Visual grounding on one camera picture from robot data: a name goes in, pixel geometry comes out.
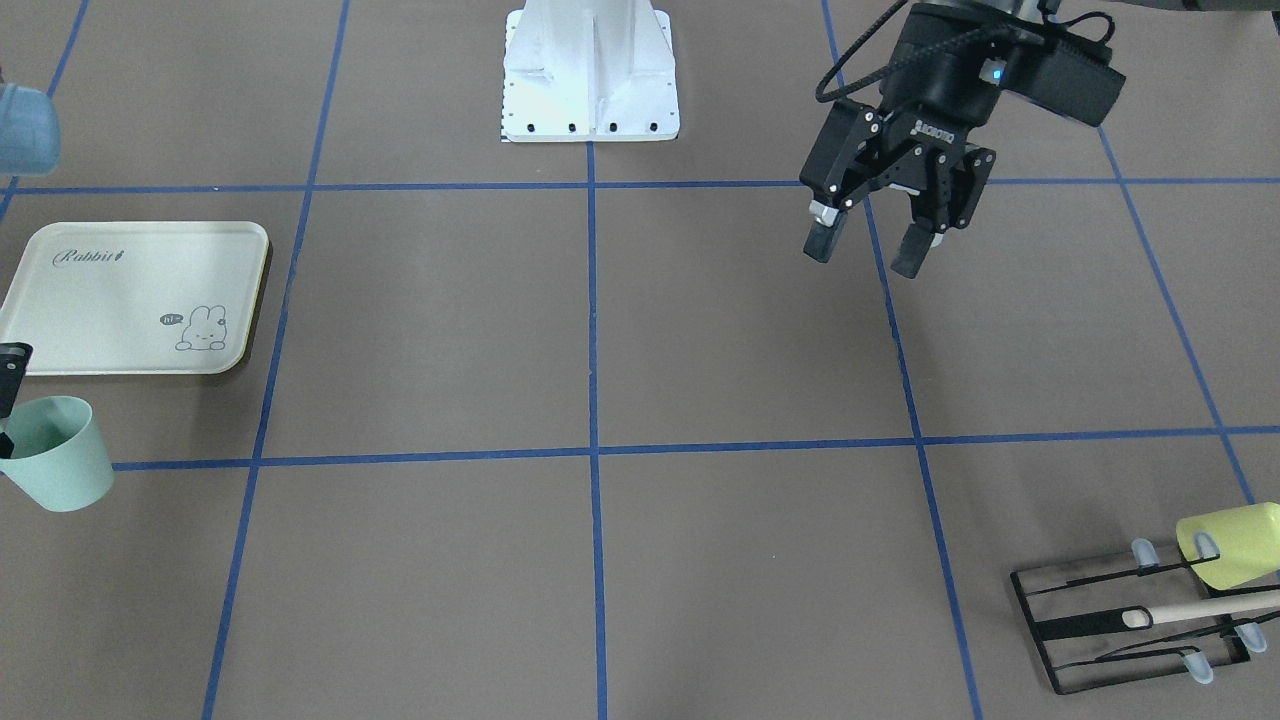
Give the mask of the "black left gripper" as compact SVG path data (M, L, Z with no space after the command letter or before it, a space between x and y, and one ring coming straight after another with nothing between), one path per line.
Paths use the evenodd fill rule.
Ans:
M860 79L837 77L897 14L905 20L890 59ZM854 206L881 190L910 197L890 269L915 279L942 231L966 228L995 154L969 141L1000 97L983 73L1011 46L1011 15L982 1L896 1L824 74L815 100L828 115L803 164L812 191L806 256L828 263Z

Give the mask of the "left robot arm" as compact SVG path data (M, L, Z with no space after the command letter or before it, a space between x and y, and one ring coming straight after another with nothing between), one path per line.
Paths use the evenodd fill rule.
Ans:
M1092 129L1108 119L1126 87L1115 6L1069 15L1061 1L892 1L814 87L828 111L797 177L810 195L805 255L831 260L852 211L895 190L909 223L890 266L918 277L973 223L1000 154L972 135L1002 97Z

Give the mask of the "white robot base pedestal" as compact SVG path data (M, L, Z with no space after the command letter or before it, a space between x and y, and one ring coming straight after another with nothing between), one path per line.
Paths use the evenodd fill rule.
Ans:
M649 1L526 1L504 22L500 140L678 137L675 38Z

